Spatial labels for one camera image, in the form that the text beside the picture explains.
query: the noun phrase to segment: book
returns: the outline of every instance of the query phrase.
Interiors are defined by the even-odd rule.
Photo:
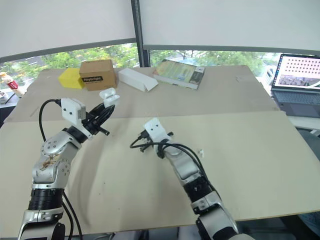
[[[204,74],[203,66],[164,59],[156,66],[153,77],[161,82],[197,90]]]

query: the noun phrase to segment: yellow object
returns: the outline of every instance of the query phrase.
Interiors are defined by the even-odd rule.
[[[65,88],[83,89],[85,86],[79,75],[79,68],[67,68],[58,79]]]

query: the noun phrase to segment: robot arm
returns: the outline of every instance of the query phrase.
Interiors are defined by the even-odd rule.
[[[62,116],[71,123],[41,146],[40,159],[32,169],[31,200],[24,211],[18,240],[46,238],[63,240],[65,226],[62,196],[71,171],[71,162],[81,144],[93,135],[109,132],[101,125],[111,116],[119,99],[114,88],[100,92],[103,103],[90,112],[76,99],[62,98]]]
[[[131,144],[131,148],[140,147],[143,152],[147,147],[154,146],[160,158],[166,157],[191,200],[191,208],[199,217],[196,225],[203,240],[250,240],[248,235],[239,234],[236,222],[224,207],[218,192],[210,184],[202,165],[195,161],[183,145],[173,143],[171,136],[157,118],[144,125],[145,130]],[[134,144],[141,139],[146,144]]]

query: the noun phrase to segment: white window blind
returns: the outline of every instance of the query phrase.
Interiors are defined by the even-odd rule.
[[[0,58],[135,37],[130,0],[0,0]]]
[[[140,0],[146,49],[232,46],[320,53],[319,10],[319,0]]]

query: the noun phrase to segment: cardboard box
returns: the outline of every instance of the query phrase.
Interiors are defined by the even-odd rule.
[[[117,87],[116,74],[110,59],[83,61],[79,73],[88,91]]]

